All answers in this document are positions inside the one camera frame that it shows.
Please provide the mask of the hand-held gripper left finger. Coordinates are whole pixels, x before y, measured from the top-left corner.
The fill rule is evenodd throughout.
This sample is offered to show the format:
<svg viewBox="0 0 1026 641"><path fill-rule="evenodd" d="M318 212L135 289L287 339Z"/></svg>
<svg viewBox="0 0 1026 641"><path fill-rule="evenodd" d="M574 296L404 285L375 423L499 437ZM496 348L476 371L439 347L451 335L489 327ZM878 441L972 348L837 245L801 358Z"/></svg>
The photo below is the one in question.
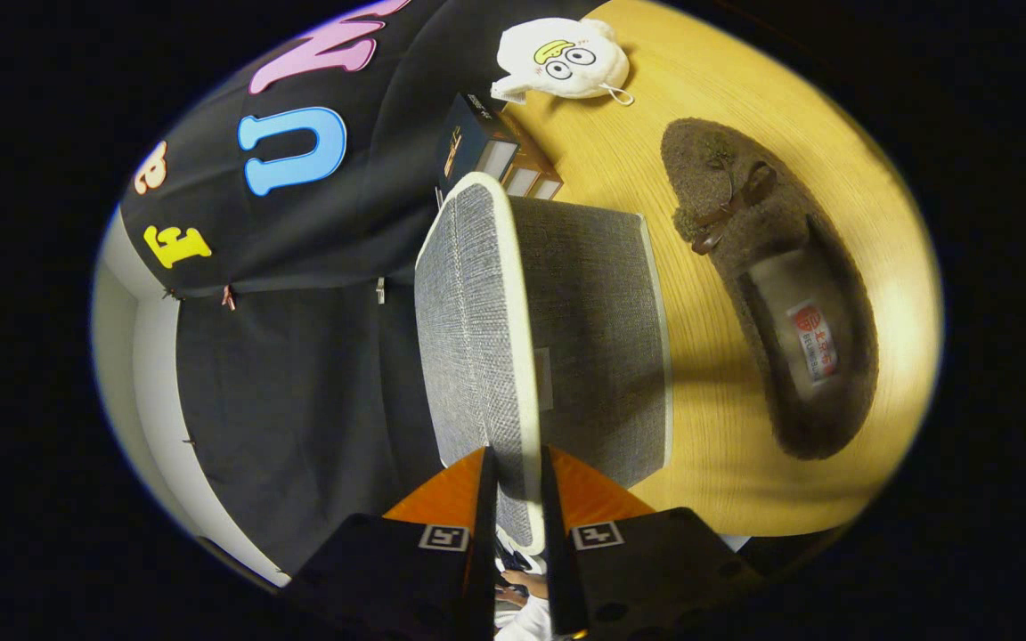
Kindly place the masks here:
<svg viewBox="0 0 1026 641"><path fill-rule="evenodd" d="M497 471L482 447L386 514L348 516L286 597L338 640L489 640Z"/></svg>

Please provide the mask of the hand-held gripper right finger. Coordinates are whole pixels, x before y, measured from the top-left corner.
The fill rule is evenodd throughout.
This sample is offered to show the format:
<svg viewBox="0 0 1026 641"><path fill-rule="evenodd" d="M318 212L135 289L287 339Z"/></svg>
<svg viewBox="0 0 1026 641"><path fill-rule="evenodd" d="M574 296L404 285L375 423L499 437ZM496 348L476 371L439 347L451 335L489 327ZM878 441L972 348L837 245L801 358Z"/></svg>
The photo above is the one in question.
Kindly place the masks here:
<svg viewBox="0 0 1026 641"><path fill-rule="evenodd" d="M541 499L558 636L683 637L764 584L690 508L658 511L558 447Z"/></svg>

